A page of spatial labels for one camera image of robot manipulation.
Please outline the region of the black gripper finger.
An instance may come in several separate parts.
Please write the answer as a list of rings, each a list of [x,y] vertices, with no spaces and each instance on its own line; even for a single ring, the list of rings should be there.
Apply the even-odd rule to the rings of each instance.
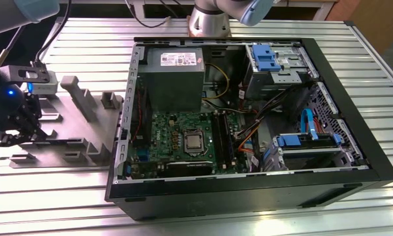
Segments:
[[[24,133],[37,142],[44,142],[48,138],[46,133],[41,130],[40,118],[40,97],[34,94],[24,94],[22,117],[25,123],[22,125]]]
[[[8,130],[18,131],[17,135],[6,134]],[[29,142],[32,138],[32,126],[28,123],[0,125],[0,147],[10,147]]]

